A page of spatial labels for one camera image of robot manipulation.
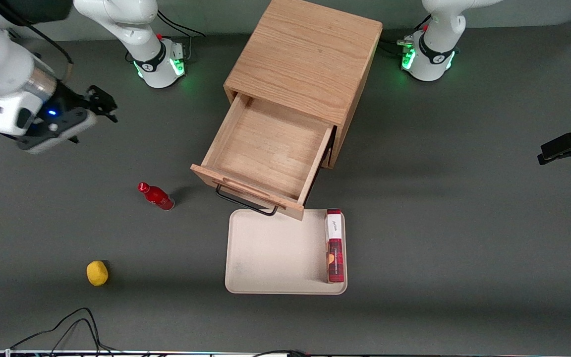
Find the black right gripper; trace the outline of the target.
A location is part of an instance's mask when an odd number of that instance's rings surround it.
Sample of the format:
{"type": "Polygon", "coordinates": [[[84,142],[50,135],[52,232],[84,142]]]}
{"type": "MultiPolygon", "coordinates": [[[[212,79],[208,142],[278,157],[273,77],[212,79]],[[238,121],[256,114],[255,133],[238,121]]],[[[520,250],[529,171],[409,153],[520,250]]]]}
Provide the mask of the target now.
{"type": "Polygon", "coordinates": [[[111,113],[117,109],[117,104],[111,95],[100,87],[91,85],[87,89],[87,97],[88,100],[65,84],[57,84],[53,94],[42,103],[36,113],[33,127],[91,128],[93,127],[93,115],[88,111],[89,103],[98,115],[105,116],[111,122],[118,122],[116,115],[111,113]]]}

